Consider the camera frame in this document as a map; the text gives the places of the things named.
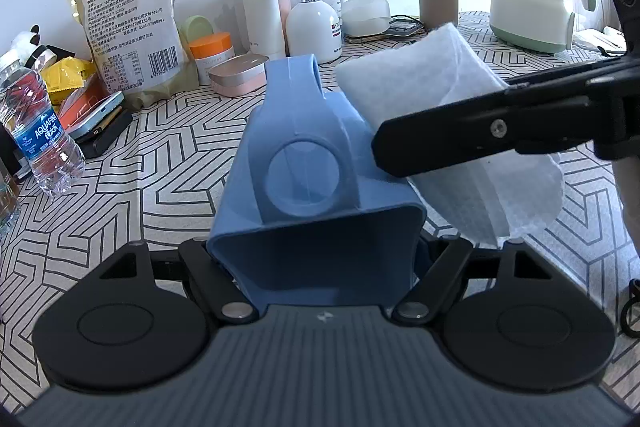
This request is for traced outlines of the person hand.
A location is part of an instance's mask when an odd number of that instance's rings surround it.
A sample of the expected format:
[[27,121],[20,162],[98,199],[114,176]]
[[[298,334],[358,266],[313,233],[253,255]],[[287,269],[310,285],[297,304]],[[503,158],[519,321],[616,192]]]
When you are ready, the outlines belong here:
[[640,255],[640,159],[626,157],[613,162],[623,219],[637,254]]

